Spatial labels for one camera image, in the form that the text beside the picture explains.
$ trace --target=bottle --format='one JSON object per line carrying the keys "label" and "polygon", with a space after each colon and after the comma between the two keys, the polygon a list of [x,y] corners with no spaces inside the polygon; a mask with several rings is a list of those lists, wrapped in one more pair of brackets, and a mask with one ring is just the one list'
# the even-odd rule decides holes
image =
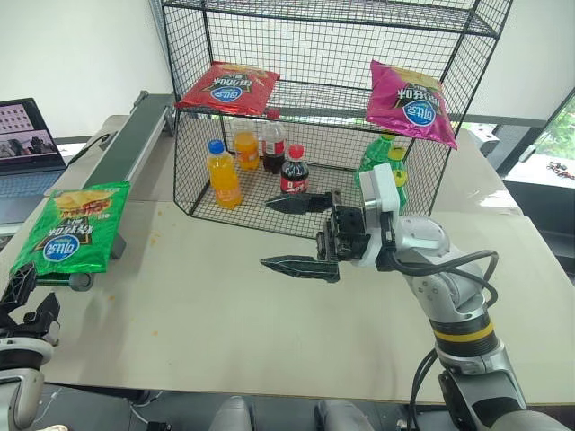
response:
{"label": "bottle", "polygon": [[234,119],[234,149],[237,152],[237,162],[245,171],[255,171],[260,166],[258,153],[258,138],[255,135],[255,124],[251,119]]}
{"label": "bottle", "polygon": [[209,141],[208,150],[209,182],[216,192],[217,203],[224,208],[234,209],[242,203],[234,157],[226,151],[224,143],[219,139]]}
{"label": "bottle", "polygon": [[[279,119],[279,110],[268,110],[268,119]],[[263,152],[263,169],[266,172],[280,173],[286,161],[286,130],[279,121],[269,121],[261,131],[261,151]]]}
{"label": "bottle", "polygon": [[403,157],[407,150],[402,146],[393,146],[387,157],[389,159],[389,164],[391,164],[392,173],[394,174],[395,187],[397,188],[397,193],[399,194],[399,209],[403,209],[407,203],[407,194],[403,186],[407,181],[407,171],[405,170],[405,165],[403,164]]}
{"label": "bottle", "polygon": [[309,184],[309,169],[304,157],[303,145],[290,145],[287,150],[288,159],[281,166],[279,187],[282,193],[304,193]]}
{"label": "bottle", "polygon": [[374,166],[388,162],[387,153],[389,153],[393,141],[393,135],[383,133],[378,139],[367,146],[366,151],[363,153],[361,164],[354,176],[357,187],[359,187],[360,172],[371,171]]}

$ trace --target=red bottle label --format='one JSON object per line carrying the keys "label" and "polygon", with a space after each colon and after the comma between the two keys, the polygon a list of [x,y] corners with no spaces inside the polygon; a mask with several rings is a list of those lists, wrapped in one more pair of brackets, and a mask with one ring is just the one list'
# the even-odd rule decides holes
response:
{"label": "red bottle label", "polygon": [[280,155],[284,153],[284,141],[279,142],[269,142],[261,141],[261,150],[264,154],[268,155]]}
{"label": "red bottle label", "polygon": [[304,193],[307,191],[307,185],[309,184],[309,179],[301,181],[291,181],[287,178],[281,177],[279,181],[279,187],[281,191],[286,193]]}

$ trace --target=black cable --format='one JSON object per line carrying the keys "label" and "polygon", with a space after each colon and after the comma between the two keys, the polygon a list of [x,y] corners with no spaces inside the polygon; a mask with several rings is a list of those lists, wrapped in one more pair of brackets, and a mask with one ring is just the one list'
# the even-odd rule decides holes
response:
{"label": "black cable", "polygon": [[70,161],[68,162],[68,166],[71,165],[72,163],[74,163],[76,160],[78,160],[80,157],[82,157],[84,154],[86,154],[86,152],[93,147],[93,145],[98,142],[98,141],[102,141],[104,142],[106,139],[108,139],[110,137],[109,133],[105,133],[101,136],[96,137],[91,144],[85,146],[84,148],[82,148],[78,154],[76,154],[74,157],[72,157],[70,159]]}
{"label": "black cable", "polygon": [[491,298],[486,303],[488,308],[497,302],[497,299],[499,298],[497,290],[487,280],[485,280],[481,277],[477,277],[474,274],[471,274],[467,271],[463,271],[463,270],[457,269],[457,268],[448,269],[446,272],[450,272],[451,274],[455,274],[455,275],[460,276],[460,277],[468,278],[468,279],[474,281],[475,283],[478,283],[483,288],[487,289],[489,291],[489,293],[491,294]]}
{"label": "black cable", "polygon": [[438,358],[438,353],[436,352],[435,348],[429,351],[427,355],[421,360],[419,366],[417,367],[417,371],[413,376],[413,383],[411,385],[411,397],[410,397],[410,404],[407,408],[407,429],[408,431],[411,430],[411,424],[415,425],[415,429],[420,429],[420,426],[417,421],[417,409],[416,409],[416,400],[417,394],[420,391],[421,384],[425,379],[429,369],[433,366],[436,359]]}
{"label": "black cable", "polygon": [[392,264],[394,269],[398,270],[402,274],[410,277],[425,277],[425,276],[432,276],[439,272],[445,272],[448,269],[454,269],[457,267],[461,267],[466,263],[473,262],[475,260],[483,259],[483,258],[491,258],[490,266],[488,267],[488,271],[491,269],[491,274],[495,270],[495,265],[497,264],[497,260],[499,259],[499,254],[494,250],[481,250],[476,251],[475,253],[466,254],[465,256],[461,256],[460,258],[455,258],[449,260],[444,263],[440,263],[438,265],[432,264],[425,264],[422,267],[415,267],[412,265],[404,265],[402,264],[397,257],[395,256],[394,251],[388,251],[387,255],[389,257],[389,261]]}

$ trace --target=yellow band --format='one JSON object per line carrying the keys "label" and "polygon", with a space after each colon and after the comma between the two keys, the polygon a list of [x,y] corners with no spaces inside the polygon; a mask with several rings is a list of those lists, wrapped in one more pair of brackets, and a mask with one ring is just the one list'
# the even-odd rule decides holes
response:
{"label": "yellow band", "polygon": [[493,332],[493,322],[490,321],[489,325],[485,328],[471,334],[452,335],[444,334],[443,332],[438,332],[436,330],[433,330],[433,332],[438,339],[444,339],[445,341],[452,341],[454,343],[468,343],[469,341],[477,341],[478,339],[482,339],[491,334]]}

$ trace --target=green soda bottle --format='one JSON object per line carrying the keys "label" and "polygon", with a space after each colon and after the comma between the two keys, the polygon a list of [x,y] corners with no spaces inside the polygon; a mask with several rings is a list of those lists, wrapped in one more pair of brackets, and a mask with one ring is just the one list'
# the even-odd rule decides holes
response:
{"label": "green soda bottle", "polygon": [[361,164],[359,165],[354,175],[357,187],[359,187],[360,172],[370,171],[374,168],[374,166],[378,164],[389,162],[387,154],[392,147],[393,141],[393,135],[387,135],[383,133],[379,136],[378,139],[367,146],[366,151],[363,153]]}
{"label": "green soda bottle", "polygon": [[405,165],[403,164],[403,157],[405,157],[406,149],[401,146],[394,146],[387,157],[389,158],[389,164],[391,164],[392,173],[394,174],[395,187],[397,188],[397,193],[399,194],[399,209],[403,209],[407,203],[407,194],[403,186],[407,181],[407,171],[405,170]]}

